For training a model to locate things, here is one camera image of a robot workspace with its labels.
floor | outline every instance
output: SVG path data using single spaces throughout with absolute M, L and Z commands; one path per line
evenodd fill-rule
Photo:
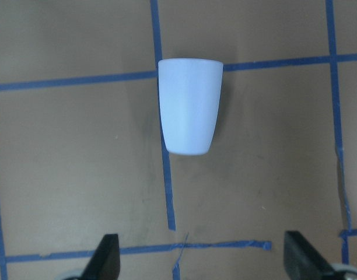
M 225 65 L 203 156 L 161 142 L 173 57 Z M 0 280 L 106 233 L 119 279 L 288 279 L 286 230 L 357 266 L 357 0 L 0 1 Z

white object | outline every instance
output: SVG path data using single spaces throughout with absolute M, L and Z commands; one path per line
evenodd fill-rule
M 167 150 L 202 155 L 211 145 L 218 116 L 223 64 L 197 58 L 159 61 L 159 102 Z

